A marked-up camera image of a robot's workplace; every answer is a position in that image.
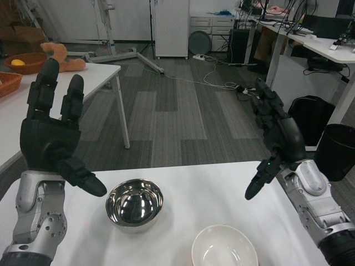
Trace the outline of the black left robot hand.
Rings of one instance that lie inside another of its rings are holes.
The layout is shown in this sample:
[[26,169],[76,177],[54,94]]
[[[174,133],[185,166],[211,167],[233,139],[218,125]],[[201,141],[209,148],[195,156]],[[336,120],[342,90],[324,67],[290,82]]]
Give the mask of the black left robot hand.
[[63,96],[61,118],[54,119],[50,117],[50,110],[58,74],[59,63],[50,58],[31,83],[27,116],[21,125],[21,152],[30,170],[55,172],[72,186],[103,197],[107,193],[104,184],[73,155],[81,136],[79,119],[83,110],[84,80],[78,74],[72,77]]

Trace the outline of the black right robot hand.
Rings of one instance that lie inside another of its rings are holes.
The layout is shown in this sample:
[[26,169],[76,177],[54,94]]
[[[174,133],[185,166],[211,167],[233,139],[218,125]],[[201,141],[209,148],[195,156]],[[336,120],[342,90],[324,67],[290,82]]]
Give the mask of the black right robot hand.
[[266,183],[280,172],[282,166],[292,165],[306,157],[303,136],[294,119],[284,111],[283,102],[262,79],[255,81],[257,96],[251,99],[257,126],[263,130],[263,143],[270,158],[262,160],[248,185],[245,198],[255,197]]

